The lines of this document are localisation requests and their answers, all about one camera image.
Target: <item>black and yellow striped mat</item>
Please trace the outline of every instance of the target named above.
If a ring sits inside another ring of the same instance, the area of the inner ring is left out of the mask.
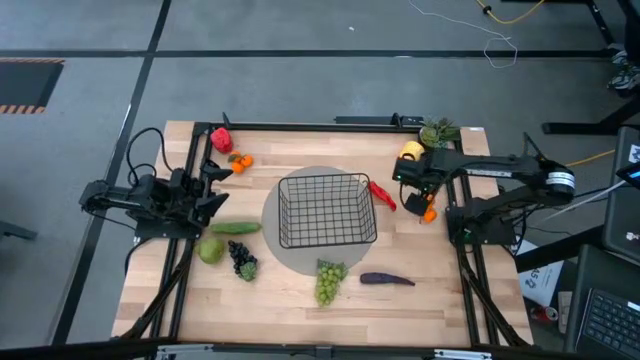
[[[0,58],[0,114],[44,112],[64,60]]]

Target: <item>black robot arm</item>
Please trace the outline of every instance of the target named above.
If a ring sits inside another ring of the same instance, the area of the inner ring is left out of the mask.
[[[525,144],[531,144],[537,155],[526,151],[521,156],[470,156],[452,149],[426,149],[417,160],[396,160],[393,179],[400,186],[411,186],[420,194],[411,194],[405,208],[422,215],[427,210],[427,197],[435,195],[446,182],[461,176],[481,176],[517,180],[522,187],[498,196],[472,198],[464,207],[448,209],[450,230],[456,233],[466,230],[474,236],[466,236],[468,242],[511,244],[513,229],[506,218],[514,210],[528,206],[560,206],[573,200],[575,177],[573,172],[555,161],[544,157],[525,134]]]
[[[111,208],[126,210],[137,222],[135,235],[140,238],[194,238],[229,197],[211,193],[211,183],[233,173],[211,160],[205,161],[200,171],[202,180],[189,177],[180,168],[171,172],[169,180],[144,175],[131,188],[94,181],[85,188],[80,205],[90,214]]]

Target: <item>yellow cable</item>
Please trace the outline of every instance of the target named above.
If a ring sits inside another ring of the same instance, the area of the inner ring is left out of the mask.
[[[482,7],[482,9],[485,9],[487,6],[481,1],[481,0],[476,0],[476,2]],[[487,11],[487,14],[493,19],[495,20],[497,23],[502,24],[502,25],[511,25],[511,24],[515,24],[518,21],[528,17],[529,15],[533,14],[533,12],[542,4],[544,4],[545,0],[540,0],[537,4],[535,4],[531,9],[529,9],[529,11],[527,11],[526,13],[518,16],[517,18],[513,19],[513,20],[500,20],[498,19],[495,15],[493,15],[493,12],[491,10]]]
[[[603,152],[603,153],[600,153],[600,154],[598,154],[598,155],[594,155],[594,156],[592,156],[592,157],[588,157],[588,158],[586,158],[586,159],[582,159],[582,160],[580,160],[580,161],[574,161],[574,162],[572,162],[572,163],[568,163],[568,164],[566,164],[565,166],[566,166],[566,167],[571,167],[571,166],[578,166],[578,165],[582,165],[582,164],[588,163],[588,162],[590,162],[590,161],[593,161],[593,160],[595,160],[595,159],[599,159],[599,158],[601,158],[601,157],[603,157],[603,156],[607,156],[607,155],[609,155],[609,154],[613,154],[614,152],[616,152],[616,151],[615,151],[615,150],[605,151],[605,152]]]

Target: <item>purple eggplant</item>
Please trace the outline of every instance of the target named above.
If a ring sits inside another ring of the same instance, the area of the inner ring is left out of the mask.
[[[364,273],[360,275],[360,282],[367,285],[401,284],[416,286],[416,283],[409,279],[385,273]]]

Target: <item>white cable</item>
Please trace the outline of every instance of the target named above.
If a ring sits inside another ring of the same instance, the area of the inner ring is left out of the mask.
[[[567,208],[564,208],[564,209],[562,209],[562,210],[560,210],[560,211],[558,211],[558,212],[556,212],[556,213],[553,213],[553,214],[551,214],[551,215],[547,216],[546,218],[544,218],[544,219],[542,219],[542,220],[538,221],[538,222],[537,222],[535,225],[533,225],[533,226],[538,226],[538,225],[542,224],[543,222],[545,222],[545,221],[547,221],[547,220],[549,220],[549,219],[552,219],[552,218],[554,218],[554,217],[556,217],[556,216],[558,216],[558,215],[561,215],[561,214],[563,214],[563,213],[566,213],[567,211],[573,210],[573,209],[577,208],[578,206],[582,206],[582,205],[584,205],[584,204],[586,204],[586,203],[588,203],[588,202],[592,201],[593,199],[599,198],[600,196],[602,196],[602,195],[604,195],[604,194],[610,193],[610,192],[612,192],[613,190],[615,190],[615,189],[619,188],[620,186],[624,185],[625,183],[626,183],[626,181],[622,180],[622,181],[620,181],[619,183],[617,183],[617,184],[615,184],[615,185],[611,186],[610,188],[608,188],[608,189],[606,189],[606,190],[602,190],[601,192],[599,192],[599,193],[597,193],[597,194],[593,195],[592,197],[588,198],[587,200],[581,201],[581,202],[579,202],[579,203],[577,203],[577,204],[575,204],[575,205],[571,205],[571,206],[569,206],[569,207],[567,207]]]
[[[444,20],[447,20],[447,21],[451,21],[452,23],[470,26],[470,27],[472,27],[474,29],[482,30],[482,31],[486,32],[487,34],[499,36],[497,38],[491,38],[491,39],[487,40],[487,43],[484,46],[484,56],[487,58],[487,60],[489,60],[489,64],[491,64],[491,67],[493,67],[494,69],[504,69],[506,67],[513,66],[513,65],[516,64],[516,61],[518,60],[518,48],[509,41],[509,40],[511,40],[511,37],[505,37],[504,35],[502,35],[502,34],[500,34],[498,32],[485,29],[485,28],[483,28],[481,26],[478,26],[478,25],[470,24],[468,22],[464,22],[464,21],[460,21],[460,20],[454,20],[454,19],[448,18],[448,17],[446,17],[444,15],[440,15],[440,14],[437,14],[437,13],[431,13],[431,12],[424,12],[424,11],[422,11],[422,9],[420,9],[418,6],[416,6],[416,4],[413,3],[413,1],[411,1],[411,0],[407,0],[407,1],[409,1],[409,4],[411,4],[411,6],[413,6],[414,9],[418,10],[420,12],[420,14],[422,14],[422,15],[439,17],[441,19],[444,19]],[[492,41],[504,41],[504,42],[507,43],[507,45],[509,45],[514,50],[515,53],[513,54],[513,61],[511,61],[510,64],[497,66],[497,65],[495,65],[493,63],[493,61],[491,60],[491,57],[489,55],[487,55],[487,49],[489,48],[489,45],[491,45]]]

